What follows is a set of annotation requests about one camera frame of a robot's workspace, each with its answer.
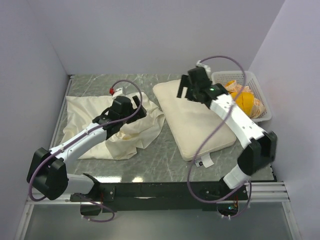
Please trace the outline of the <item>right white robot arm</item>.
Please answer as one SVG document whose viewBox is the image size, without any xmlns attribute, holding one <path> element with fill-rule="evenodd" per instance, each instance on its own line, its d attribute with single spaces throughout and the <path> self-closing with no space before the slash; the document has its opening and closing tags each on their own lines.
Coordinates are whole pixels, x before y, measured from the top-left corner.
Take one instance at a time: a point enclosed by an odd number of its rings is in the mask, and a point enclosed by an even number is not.
<svg viewBox="0 0 320 240">
<path fill-rule="evenodd" d="M 224 120 L 239 140 L 243 151 L 236 166 L 226 174 L 219 187 L 222 198 L 230 200 L 237 187 L 251 176 L 271 164 L 276 158 L 277 135 L 266 132 L 254 123 L 234 101 L 234 97 L 220 83 L 214 84 L 203 67 L 196 67 L 181 76 L 177 97 L 204 104 Z"/>
</svg>

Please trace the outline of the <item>cream pillow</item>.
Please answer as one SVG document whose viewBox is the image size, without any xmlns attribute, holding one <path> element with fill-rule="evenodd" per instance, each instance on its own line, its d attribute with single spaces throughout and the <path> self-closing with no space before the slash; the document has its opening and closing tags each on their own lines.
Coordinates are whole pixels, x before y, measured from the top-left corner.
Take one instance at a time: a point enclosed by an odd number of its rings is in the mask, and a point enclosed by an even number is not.
<svg viewBox="0 0 320 240">
<path fill-rule="evenodd" d="M 189 162 L 222 119 L 204 104 L 177 98 L 180 80 L 158 83 L 153 93 L 164 113 L 182 159 Z"/>
</svg>

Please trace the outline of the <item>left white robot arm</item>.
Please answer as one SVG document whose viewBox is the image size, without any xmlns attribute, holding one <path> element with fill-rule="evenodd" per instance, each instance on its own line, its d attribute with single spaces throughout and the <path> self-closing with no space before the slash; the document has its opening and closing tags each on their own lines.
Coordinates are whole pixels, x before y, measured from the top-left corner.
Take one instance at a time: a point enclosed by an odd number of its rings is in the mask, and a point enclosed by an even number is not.
<svg viewBox="0 0 320 240">
<path fill-rule="evenodd" d="M 68 141 L 50 150 L 43 147 L 36 150 L 26 178 L 29 189 L 38 190 L 49 200 L 64 193 L 82 194 L 88 201 L 96 200 L 100 195 L 100 182 L 87 173 L 69 174 L 68 167 L 88 150 L 118 133 L 124 124 L 146 117 L 141 99 L 118 96 L 110 107 Z"/>
</svg>

